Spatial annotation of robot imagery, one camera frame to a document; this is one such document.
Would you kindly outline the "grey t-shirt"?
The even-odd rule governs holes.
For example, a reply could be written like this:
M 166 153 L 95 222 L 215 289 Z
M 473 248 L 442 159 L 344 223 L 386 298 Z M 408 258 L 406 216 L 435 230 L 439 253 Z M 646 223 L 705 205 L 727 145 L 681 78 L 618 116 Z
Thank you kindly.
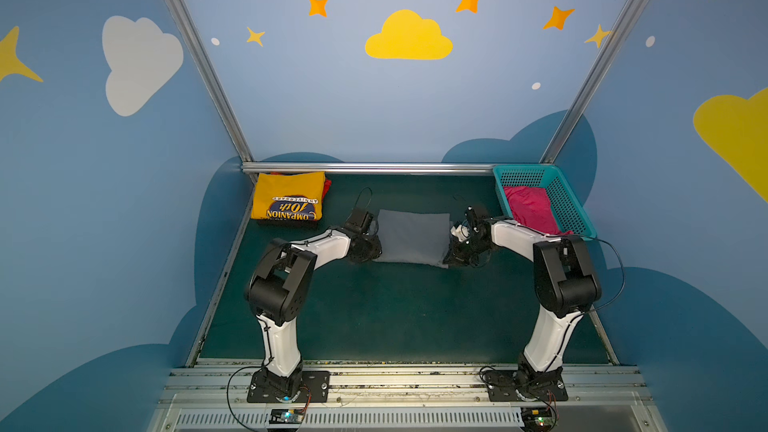
M 382 209 L 377 237 L 377 262 L 408 263 L 447 268 L 451 219 L 448 213 L 420 214 Z

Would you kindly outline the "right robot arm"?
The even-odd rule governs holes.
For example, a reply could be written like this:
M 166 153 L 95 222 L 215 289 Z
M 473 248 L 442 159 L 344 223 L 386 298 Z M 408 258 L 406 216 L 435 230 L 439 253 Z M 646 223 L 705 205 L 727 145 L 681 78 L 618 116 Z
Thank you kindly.
M 561 380 L 563 355 L 581 318 L 601 298 L 602 288 L 588 249 L 578 235 L 551 235 L 512 219 L 467 219 L 450 230 L 446 262 L 470 265 L 495 248 L 533 264 L 539 313 L 515 376 L 523 396 L 553 390 Z

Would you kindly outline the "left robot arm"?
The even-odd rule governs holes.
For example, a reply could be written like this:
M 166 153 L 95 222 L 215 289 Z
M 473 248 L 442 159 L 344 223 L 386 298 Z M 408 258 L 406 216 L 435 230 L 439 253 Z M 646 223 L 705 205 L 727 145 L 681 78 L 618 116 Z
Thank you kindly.
M 364 263 L 382 253 L 375 233 L 336 227 L 299 241 L 272 240 L 257 264 L 244 297 L 260 324 L 263 376 L 277 395 L 293 396 L 301 385 L 303 360 L 297 318 L 307 301 L 314 272 L 336 260 Z

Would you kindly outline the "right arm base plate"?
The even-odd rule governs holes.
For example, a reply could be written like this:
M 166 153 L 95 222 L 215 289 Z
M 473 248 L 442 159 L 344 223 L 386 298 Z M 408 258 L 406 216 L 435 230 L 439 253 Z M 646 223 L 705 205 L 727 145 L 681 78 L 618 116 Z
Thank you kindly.
M 562 372 L 561 367 L 542 373 L 484 367 L 478 377 L 491 402 L 560 402 L 569 399 Z

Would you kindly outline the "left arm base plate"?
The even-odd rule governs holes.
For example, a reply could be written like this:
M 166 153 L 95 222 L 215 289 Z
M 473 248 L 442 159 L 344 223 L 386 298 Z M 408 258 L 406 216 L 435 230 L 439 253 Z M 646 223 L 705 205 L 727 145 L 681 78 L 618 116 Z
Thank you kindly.
M 328 399 L 329 371 L 296 370 L 288 377 L 268 370 L 253 374 L 247 394 L 248 403 L 325 403 Z

